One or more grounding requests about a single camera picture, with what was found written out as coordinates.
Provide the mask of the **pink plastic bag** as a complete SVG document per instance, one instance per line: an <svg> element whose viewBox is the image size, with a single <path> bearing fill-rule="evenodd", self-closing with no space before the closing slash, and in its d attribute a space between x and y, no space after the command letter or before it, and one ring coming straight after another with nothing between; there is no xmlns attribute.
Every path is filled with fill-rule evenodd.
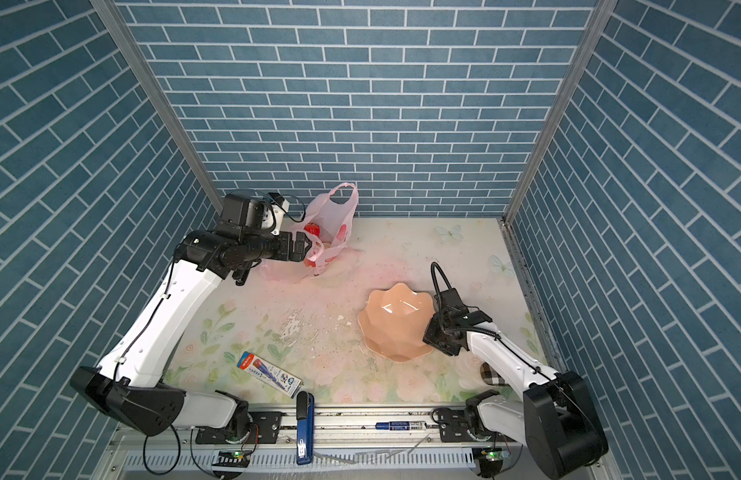
<svg viewBox="0 0 741 480"><path fill-rule="evenodd" d="M314 223L320 226L320 236L316 237L306 232L312 240L312 249L306 260L298 262L264 261L264 277L269 280L278 280L296 283L312 276L318 276L338 259L342 251L348 248L348 240L352 235L352 219L360 203L360 192L356 184L342 183L322 193L304 210L304 218L296 222L288 222L280 232L305 232L304 226Z"/></svg>

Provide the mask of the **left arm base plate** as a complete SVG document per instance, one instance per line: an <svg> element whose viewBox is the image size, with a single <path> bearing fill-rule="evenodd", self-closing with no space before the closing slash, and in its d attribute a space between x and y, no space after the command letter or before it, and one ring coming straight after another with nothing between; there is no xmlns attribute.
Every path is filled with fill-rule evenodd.
<svg viewBox="0 0 741 480"><path fill-rule="evenodd" d="M200 427L194 441L200 445L274 444L284 414L277 411L248 412L222 428Z"/></svg>

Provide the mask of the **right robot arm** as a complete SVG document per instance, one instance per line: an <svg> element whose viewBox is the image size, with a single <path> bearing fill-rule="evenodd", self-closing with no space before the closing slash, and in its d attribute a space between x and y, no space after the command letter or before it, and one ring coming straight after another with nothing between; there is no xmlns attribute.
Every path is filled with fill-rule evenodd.
<svg viewBox="0 0 741 480"><path fill-rule="evenodd" d="M472 353L520 397L514 404L488 390L468 398L462 418L472 437L508 436L526 447L550 479L590 466L608 452L587 384L577 373L560 373L531 357L486 313L463 303L455 289L437 292L435 302L424 343L448 356Z"/></svg>

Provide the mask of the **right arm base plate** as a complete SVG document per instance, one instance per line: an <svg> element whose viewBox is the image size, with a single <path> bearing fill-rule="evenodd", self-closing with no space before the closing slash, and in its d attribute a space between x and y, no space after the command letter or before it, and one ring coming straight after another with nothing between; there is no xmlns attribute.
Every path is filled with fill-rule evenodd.
<svg viewBox="0 0 741 480"><path fill-rule="evenodd" d="M430 419L437 427L442 443L480 442L485 439L471 429L464 410L438 407L430 412Z"/></svg>

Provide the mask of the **peach scalloped bowl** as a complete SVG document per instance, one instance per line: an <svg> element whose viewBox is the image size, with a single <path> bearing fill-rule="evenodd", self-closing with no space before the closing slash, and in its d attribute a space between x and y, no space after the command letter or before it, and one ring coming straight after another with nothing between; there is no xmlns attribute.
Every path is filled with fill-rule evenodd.
<svg viewBox="0 0 741 480"><path fill-rule="evenodd" d="M398 283L370 293L366 307L358 314L358 325L371 352L404 363L433 351L423 341L432 316L434 303L428 293Z"/></svg>

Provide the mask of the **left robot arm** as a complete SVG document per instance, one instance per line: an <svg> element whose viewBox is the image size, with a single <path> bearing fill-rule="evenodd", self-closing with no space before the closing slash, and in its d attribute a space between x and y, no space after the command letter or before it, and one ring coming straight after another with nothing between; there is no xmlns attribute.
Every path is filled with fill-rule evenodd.
<svg viewBox="0 0 741 480"><path fill-rule="evenodd" d="M187 392L164 383L164 369L192 318L222 281L238 283L262 260L302 262L304 232L238 238L194 231L178 245L156 295L124 338L94 367L80 366L70 387L100 413L145 436L170 428L220 430L228 443L250 437L248 402L228 393Z"/></svg>

